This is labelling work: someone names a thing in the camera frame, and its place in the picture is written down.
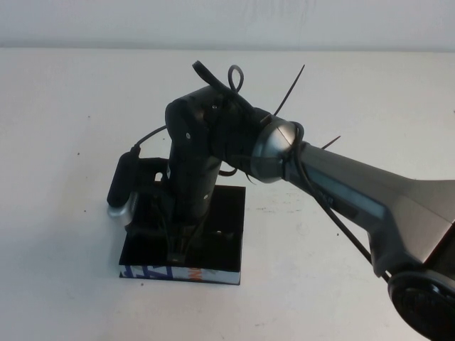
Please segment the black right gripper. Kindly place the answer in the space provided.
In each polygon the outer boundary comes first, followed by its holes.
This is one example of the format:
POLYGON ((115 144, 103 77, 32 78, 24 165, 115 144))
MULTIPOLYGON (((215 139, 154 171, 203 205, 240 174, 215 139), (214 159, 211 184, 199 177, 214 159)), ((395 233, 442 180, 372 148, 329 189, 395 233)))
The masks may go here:
POLYGON ((185 262, 188 251, 199 238, 210 203, 195 202, 173 193, 154 193, 149 199, 149 241, 167 247, 166 261, 185 262))

